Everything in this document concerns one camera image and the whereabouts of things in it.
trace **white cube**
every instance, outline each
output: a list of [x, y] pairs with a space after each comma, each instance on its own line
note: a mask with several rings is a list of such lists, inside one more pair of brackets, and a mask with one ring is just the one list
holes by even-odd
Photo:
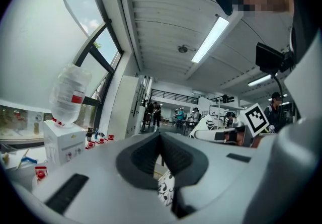
[[43, 129], [50, 171], [69, 162], [84, 151], [86, 132], [76, 124], [63, 127], [58, 126], [52, 120], [46, 120]]

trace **qr code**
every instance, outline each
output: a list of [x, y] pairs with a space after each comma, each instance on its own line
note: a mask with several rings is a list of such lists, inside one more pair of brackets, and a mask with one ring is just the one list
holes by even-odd
[[258, 106], [254, 107], [248, 112], [245, 112], [245, 117], [249, 121], [254, 133], [258, 132], [265, 125], [267, 125], [267, 121]]

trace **ceiling fixture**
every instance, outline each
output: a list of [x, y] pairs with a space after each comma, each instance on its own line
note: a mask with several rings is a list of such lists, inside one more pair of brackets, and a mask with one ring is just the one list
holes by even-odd
[[[283, 95], [283, 98], [285, 98], [285, 97], [287, 97], [287, 94], [284, 94], [284, 95]], [[272, 101], [272, 98], [269, 98], [268, 100], [269, 100], [269, 101]]]
[[260, 84], [262, 82], [265, 82], [265, 81], [269, 80], [270, 78], [272, 78], [272, 76], [270, 74], [268, 74], [267, 76], [264, 76], [262, 78], [259, 78], [259, 79], [255, 80], [255, 81], [252, 81], [252, 82], [248, 83], [248, 86], [251, 87], [251, 86], [258, 85], [258, 84]]
[[223, 31], [228, 26], [229, 22], [222, 18], [218, 17], [215, 25], [212, 27], [210, 33], [204, 40], [204, 42], [201, 44], [200, 48], [198, 49], [195, 56], [192, 58], [192, 62], [199, 63], [200, 60], [207, 54], [209, 49], [212, 47], [212, 45], [218, 40], [219, 36], [223, 33]]
[[178, 51], [180, 53], [186, 53], [188, 51], [187, 47], [185, 45], [179, 46]]

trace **wooden stick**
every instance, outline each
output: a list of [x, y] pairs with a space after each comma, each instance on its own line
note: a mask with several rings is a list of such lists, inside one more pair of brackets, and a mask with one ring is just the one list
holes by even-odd
[[[26, 150], [25, 154], [21, 157], [21, 160], [22, 160], [22, 159], [27, 155], [28, 151], [29, 151], [29, 149], [27, 149], [27, 150]], [[21, 160], [20, 160], [20, 162], [19, 162], [18, 166], [16, 167], [16, 170], [20, 167], [20, 165], [21, 165], [21, 163], [22, 163], [22, 161], [21, 161]]]

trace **water bottle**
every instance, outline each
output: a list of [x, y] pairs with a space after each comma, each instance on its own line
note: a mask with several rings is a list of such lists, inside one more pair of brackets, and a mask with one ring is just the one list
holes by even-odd
[[77, 120], [92, 75], [86, 69], [68, 64], [58, 76], [50, 94], [50, 110], [62, 125]]

